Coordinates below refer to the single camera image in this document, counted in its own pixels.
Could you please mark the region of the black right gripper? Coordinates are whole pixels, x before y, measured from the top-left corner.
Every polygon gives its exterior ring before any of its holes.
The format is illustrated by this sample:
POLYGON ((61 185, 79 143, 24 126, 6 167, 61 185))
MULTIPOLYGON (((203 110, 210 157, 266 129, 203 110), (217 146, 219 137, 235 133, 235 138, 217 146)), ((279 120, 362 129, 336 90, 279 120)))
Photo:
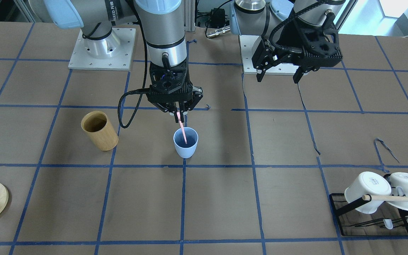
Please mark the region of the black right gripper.
POLYGON ((173 110, 175 122, 183 123, 187 110, 193 110, 203 97, 202 87, 193 86, 190 80, 188 61, 170 69, 151 63, 149 76, 152 84, 146 94, 148 101, 160 110, 173 110))

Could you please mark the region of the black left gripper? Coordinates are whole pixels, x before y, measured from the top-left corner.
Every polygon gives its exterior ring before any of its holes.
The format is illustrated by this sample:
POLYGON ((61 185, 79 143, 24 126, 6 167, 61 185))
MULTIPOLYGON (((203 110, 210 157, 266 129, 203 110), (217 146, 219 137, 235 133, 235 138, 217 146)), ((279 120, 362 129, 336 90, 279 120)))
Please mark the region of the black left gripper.
POLYGON ((261 82, 269 68, 291 63, 298 66, 293 74, 293 82, 298 84, 309 71, 340 63, 343 55, 334 19, 326 16, 323 24, 313 26, 295 18, 275 32, 272 39, 259 37, 251 57, 256 80, 261 82))

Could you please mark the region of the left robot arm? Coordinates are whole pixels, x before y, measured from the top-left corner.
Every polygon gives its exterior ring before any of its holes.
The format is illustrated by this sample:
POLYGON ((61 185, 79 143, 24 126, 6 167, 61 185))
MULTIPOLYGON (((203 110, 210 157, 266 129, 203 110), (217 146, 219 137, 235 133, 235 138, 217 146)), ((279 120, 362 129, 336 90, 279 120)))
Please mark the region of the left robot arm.
POLYGON ((343 59, 334 20, 343 0, 234 0, 230 29, 233 34, 259 36, 251 64, 261 82, 267 70, 282 63, 297 70, 294 83, 321 67, 343 59))

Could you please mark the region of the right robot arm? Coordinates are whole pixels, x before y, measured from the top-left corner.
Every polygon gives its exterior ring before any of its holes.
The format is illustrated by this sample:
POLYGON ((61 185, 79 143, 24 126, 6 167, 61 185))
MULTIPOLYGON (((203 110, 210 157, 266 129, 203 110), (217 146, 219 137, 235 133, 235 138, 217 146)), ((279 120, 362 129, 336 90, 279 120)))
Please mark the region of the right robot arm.
POLYGON ((188 72, 186 31, 193 0, 29 0, 41 21, 60 29, 80 29, 68 68, 130 71, 139 45, 145 57, 142 89, 160 111, 177 123, 203 97, 188 72))

